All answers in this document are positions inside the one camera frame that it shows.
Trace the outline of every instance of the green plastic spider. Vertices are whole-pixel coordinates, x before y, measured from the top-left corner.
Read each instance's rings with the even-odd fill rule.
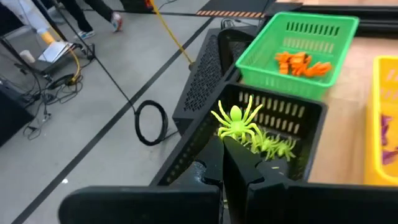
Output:
[[[252,144],[251,152],[267,152],[265,160],[268,160],[271,155],[275,154],[276,148],[280,144],[279,135],[277,135],[276,138],[274,136],[267,137],[267,131],[264,131],[262,138],[256,135],[255,142],[255,144]]]
[[[225,136],[231,136],[233,139],[238,140],[237,137],[241,136],[241,143],[246,142],[246,133],[250,134],[251,139],[255,139],[254,131],[251,130],[253,128],[260,136],[261,132],[255,123],[250,123],[250,121],[254,118],[257,112],[262,108],[262,105],[259,105],[253,113],[249,116],[250,108],[252,104],[252,96],[249,97],[248,108],[244,112],[244,116],[242,118],[242,111],[237,106],[233,106],[231,108],[231,118],[224,112],[224,109],[221,105],[221,100],[218,101],[218,108],[220,109],[221,114],[224,119],[221,119],[217,113],[211,111],[211,113],[217,118],[217,120],[223,124],[225,127],[220,127],[218,129],[218,136],[223,139]]]
[[[275,149],[275,152],[278,153],[279,157],[282,157],[283,155],[286,156],[286,160],[287,162],[290,161],[290,158],[296,158],[296,156],[293,154],[292,149],[294,148],[294,146],[296,145],[296,140],[292,140],[291,137],[289,137],[288,140],[285,141],[281,141]]]

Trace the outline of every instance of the green plastic basket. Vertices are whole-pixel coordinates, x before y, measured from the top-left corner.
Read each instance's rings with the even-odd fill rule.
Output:
[[[358,23],[357,17],[280,12],[240,56],[236,66],[247,85],[319,100],[335,84]],[[312,56],[310,66],[330,62],[333,68],[316,78],[280,74],[275,55],[285,51],[306,52]]]

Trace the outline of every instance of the orange carrot pieces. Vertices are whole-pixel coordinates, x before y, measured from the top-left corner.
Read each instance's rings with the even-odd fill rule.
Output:
[[[294,54],[291,58],[290,58],[290,64],[292,65],[301,65],[304,63],[305,60],[305,52],[300,52],[297,54]]]
[[[289,73],[289,64],[288,63],[280,63],[279,64],[279,73],[287,75]]]
[[[292,69],[292,75],[306,77],[324,76],[332,69],[330,62],[320,63],[317,62],[314,66],[309,67],[312,57],[305,52],[297,54],[290,54],[288,52],[277,53],[275,59],[279,62],[279,73],[288,74],[289,69]]]
[[[279,63],[287,63],[291,58],[291,54],[288,52],[277,53],[275,59],[279,61]]]

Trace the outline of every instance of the black basket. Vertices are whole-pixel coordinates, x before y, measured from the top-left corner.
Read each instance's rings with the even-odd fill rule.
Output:
[[[284,175],[292,180],[308,180],[327,105],[297,96],[229,83],[214,92],[201,116],[187,129],[151,185],[169,185],[173,182],[192,163],[209,138],[216,134],[220,123],[210,111],[220,113],[218,100],[221,100],[228,113],[233,105],[245,110],[250,95],[253,96],[252,110],[259,104],[264,105],[253,122],[260,128],[266,128],[269,134],[280,134],[282,139],[291,137],[297,141],[292,151],[297,157],[289,163],[284,158],[270,161],[272,166],[285,167]]]
[[[243,32],[253,32],[253,27],[235,27]],[[224,74],[221,69],[218,47],[218,34],[221,29],[209,29],[203,45],[197,56],[181,97],[173,113],[174,123],[181,135],[185,133],[191,122],[198,117],[207,99],[217,89],[218,85],[227,81],[236,82],[240,77],[239,70],[234,65]],[[236,61],[244,52],[248,43],[229,43],[233,60]]]

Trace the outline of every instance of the sneaker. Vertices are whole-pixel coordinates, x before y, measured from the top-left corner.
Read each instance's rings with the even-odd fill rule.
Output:
[[[90,31],[90,32],[80,31],[78,34],[84,40],[84,39],[94,36],[95,32],[94,31]]]
[[[120,31],[123,23],[122,17],[118,13],[114,12],[112,15],[111,23],[114,27],[115,32]]]

